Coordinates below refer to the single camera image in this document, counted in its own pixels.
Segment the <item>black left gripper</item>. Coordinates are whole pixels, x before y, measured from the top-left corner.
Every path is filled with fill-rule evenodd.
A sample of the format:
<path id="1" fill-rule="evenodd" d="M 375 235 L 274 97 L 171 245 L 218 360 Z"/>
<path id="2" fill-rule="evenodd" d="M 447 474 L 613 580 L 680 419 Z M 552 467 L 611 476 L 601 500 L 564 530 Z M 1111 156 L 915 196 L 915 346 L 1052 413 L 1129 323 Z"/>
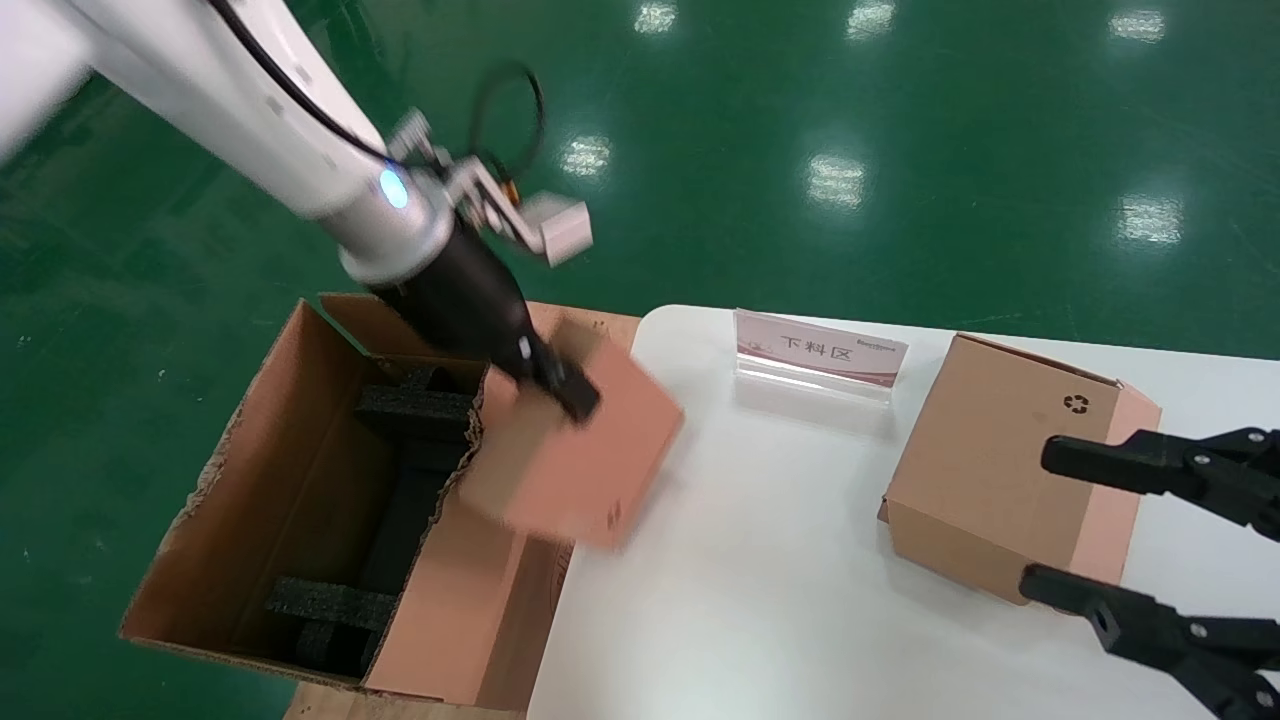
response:
<path id="1" fill-rule="evenodd" d="M 588 423 L 595 413 L 596 387 L 538 336 L 515 277 L 474 231 L 452 231 L 425 266 L 370 290 L 434 348 L 489 361 L 521 389 L 554 400 L 572 423 Z"/>

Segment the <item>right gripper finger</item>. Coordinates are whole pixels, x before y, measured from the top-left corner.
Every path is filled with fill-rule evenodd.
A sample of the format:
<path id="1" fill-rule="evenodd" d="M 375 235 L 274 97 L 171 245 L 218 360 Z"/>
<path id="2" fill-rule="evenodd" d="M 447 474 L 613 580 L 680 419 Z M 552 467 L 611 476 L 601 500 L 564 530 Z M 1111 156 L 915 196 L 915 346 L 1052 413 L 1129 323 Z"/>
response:
<path id="1" fill-rule="evenodd" d="M 1279 625 L 1261 618 L 1184 616 L 1155 597 L 1039 564 L 1021 594 L 1087 620 L 1105 653 L 1174 679 L 1216 719 L 1276 719 Z"/>
<path id="2" fill-rule="evenodd" d="M 1171 495 L 1279 539 L 1279 432 L 1242 428 L 1203 439 L 1137 430 L 1120 445 L 1069 436 L 1044 442 L 1055 475 L 1135 495 Z"/>

